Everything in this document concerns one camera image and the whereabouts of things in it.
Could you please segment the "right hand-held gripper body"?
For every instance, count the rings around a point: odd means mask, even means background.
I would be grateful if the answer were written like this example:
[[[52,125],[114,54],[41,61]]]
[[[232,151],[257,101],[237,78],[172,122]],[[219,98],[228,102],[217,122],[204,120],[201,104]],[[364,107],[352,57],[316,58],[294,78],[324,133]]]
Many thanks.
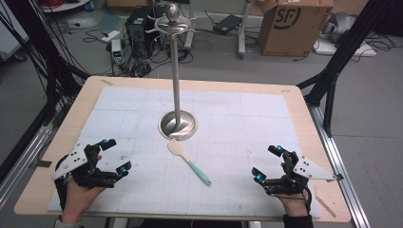
[[[284,175],[279,179],[262,177],[262,187],[268,195],[302,193],[308,187],[309,180],[336,181],[337,174],[324,169],[306,156],[299,157],[296,152],[271,150],[271,153],[283,158]]]

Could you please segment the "spatula with teal handle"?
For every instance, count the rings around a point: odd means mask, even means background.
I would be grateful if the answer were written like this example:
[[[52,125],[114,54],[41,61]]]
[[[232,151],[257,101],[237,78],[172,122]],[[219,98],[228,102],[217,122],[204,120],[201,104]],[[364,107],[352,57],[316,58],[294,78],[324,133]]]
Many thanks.
[[[175,139],[167,144],[168,150],[175,156],[181,157],[193,170],[193,172],[200,178],[200,180],[207,186],[212,185],[212,181],[200,170],[200,168],[193,163],[185,153],[184,147]]]

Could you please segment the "metal utensil stand with hooks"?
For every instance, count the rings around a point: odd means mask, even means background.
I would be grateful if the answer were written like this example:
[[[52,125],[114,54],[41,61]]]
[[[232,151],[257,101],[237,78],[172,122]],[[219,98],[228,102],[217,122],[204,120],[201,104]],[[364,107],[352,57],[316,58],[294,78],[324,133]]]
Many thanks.
[[[174,110],[165,113],[159,120],[160,133],[169,140],[178,142],[190,139],[198,129],[198,120],[194,114],[181,109],[178,36],[191,30],[191,21],[180,16],[177,4],[168,4],[164,15],[154,18],[154,31],[169,37],[173,83]]]

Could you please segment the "person's right hand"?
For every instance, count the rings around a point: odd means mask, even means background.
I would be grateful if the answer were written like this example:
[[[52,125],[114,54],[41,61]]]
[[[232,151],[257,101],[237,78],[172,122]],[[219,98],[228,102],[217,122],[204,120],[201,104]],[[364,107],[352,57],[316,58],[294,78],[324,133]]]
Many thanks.
[[[283,205],[285,214],[289,217],[306,217],[309,215],[304,194],[276,194]]]

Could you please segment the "person's left hand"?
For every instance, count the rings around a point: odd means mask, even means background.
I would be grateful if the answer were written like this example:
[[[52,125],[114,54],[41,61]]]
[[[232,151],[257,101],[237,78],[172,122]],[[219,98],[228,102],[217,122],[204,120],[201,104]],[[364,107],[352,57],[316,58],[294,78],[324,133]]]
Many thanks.
[[[67,198],[65,209],[61,216],[62,221],[82,221],[83,214],[105,190],[104,187],[88,189],[79,186],[74,179],[70,179],[67,182]]]

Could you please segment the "thin wooden stick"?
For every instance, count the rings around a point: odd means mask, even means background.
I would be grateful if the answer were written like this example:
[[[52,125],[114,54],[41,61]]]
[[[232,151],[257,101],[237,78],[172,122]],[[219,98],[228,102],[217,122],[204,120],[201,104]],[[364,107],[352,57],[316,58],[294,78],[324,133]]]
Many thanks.
[[[336,217],[336,205],[330,199],[316,195],[316,200],[320,204],[320,207],[326,211],[326,215],[332,218]]]

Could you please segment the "white grid mat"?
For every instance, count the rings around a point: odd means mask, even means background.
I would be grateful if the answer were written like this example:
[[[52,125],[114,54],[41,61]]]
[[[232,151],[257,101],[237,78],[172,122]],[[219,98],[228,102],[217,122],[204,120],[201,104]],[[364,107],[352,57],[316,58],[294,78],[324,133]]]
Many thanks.
[[[254,181],[257,168],[279,178],[281,159],[270,145],[299,150],[297,132],[282,95],[184,90],[181,107],[198,129],[182,142],[187,156],[211,180],[206,185],[182,158],[173,155],[158,128],[173,108],[169,89],[108,86],[74,138],[80,146],[115,140],[99,168],[131,162],[129,174],[98,197],[90,210],[162,218],[269,219],[283,208]]]

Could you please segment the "white box with display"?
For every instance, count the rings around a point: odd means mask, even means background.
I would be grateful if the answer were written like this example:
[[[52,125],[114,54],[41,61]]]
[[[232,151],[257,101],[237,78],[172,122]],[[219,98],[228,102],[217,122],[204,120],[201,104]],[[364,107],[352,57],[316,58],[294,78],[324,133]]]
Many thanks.
[[[116,65],[120,65],[122,63],[122,44],[119,39],[113,39],[111,41],[111,56]]]

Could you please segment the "white power strip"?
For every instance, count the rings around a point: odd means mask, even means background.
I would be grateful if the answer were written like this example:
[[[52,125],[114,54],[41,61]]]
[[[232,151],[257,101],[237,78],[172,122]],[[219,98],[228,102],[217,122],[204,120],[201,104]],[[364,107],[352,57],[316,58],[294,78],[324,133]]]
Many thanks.
[[[117,37],[120,34],[118,30],[112,30],[107,36],[102,38],[103,42],[110,42],[112,39]]]

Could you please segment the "brown cardboard box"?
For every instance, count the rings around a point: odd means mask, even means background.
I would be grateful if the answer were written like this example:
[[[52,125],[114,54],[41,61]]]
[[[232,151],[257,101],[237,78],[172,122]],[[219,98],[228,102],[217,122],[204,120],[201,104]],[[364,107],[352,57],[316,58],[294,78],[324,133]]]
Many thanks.
[[[257,0],[263,13],[258,45],[265,56],[308,56],[334,0]]]

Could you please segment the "white flat board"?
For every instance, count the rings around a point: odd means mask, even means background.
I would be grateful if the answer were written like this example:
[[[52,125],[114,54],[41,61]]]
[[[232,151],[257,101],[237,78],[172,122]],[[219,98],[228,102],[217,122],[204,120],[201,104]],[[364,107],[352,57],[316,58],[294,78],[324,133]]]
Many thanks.
[[[313,51],[319,55],[334,55],[339,49],[344,51],[344,48],[336,47],[336,44],[329,39],[317,38],[313,46]],[[357,48],[348,47],[347,52],[354,57],[375,57],[376,52],[367,43],[362,42]]]

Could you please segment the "white stand leg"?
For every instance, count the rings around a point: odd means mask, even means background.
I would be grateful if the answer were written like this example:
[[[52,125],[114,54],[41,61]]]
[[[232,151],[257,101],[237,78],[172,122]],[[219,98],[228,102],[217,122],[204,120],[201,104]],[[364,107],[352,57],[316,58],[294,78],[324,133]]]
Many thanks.
[[[194,18],[194,3],[193,2],[194,2],[194,0],[189,0],[189,19]],[[194,32],[188,31],[186,34],[186,40],[184,43],[184,47],[186,49],[191,49],[193,37],[194,37]]]
[[[249,15],[249,10],[252,5],[253,0],[245,0],[245,4],[243,7],[243,12],[241,14],[241,24],[238,36],[238,55],[242,59],[246,52],[246,45],[245,45],[245,28],[247,24],[247,19]]]

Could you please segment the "grey rounded device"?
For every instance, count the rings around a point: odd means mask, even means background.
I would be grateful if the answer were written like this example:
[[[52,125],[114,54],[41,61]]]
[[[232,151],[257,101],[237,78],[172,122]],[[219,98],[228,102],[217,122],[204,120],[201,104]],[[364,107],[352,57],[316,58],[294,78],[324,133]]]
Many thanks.
[[[341,36],[351,29],[355,20],[355,16],[344,11],[331,13],[321,30],[321,36],[337,43]]]

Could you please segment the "white round table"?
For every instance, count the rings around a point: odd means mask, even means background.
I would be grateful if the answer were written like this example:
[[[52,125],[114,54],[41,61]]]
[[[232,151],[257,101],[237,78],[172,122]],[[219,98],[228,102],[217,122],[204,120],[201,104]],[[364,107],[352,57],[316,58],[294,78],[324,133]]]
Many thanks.
[[[40,7],[44,12],[60,12],[83,7],[90,0],[48,0],[43,1]]]

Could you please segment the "aluminium rail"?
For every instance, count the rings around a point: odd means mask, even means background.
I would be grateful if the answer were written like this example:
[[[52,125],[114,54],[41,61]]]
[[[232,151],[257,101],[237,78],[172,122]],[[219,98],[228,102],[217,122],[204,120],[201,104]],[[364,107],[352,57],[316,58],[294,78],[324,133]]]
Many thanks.
[[[0,210],[6,205],[12,192],[25,176],[34,160],[38,159],[38,155],[46,148],[46,143],[52,136],[53,131],[53,126],[41,126],[28,136],[26,143],[20,149],[20,157],[0,182]]]
[[[337,174],[341,174],[344,179],[340,180],[339,186],[346,204],[349,208],[350,215],[352,216],[355,228],[371,228],[370,222],[364,212],[364,209],[360,203],[360,200],[356,194],[353,183],[350,179],[350,175],[346,169],[346,166],[339,154],[336,142],[333,137],[327,135],[323,126],[324,117],[319,107],[308,106],[311,113],[313,122],[317,128],[318,135],[323,144],[324,150],[327,154],[330,165]]]

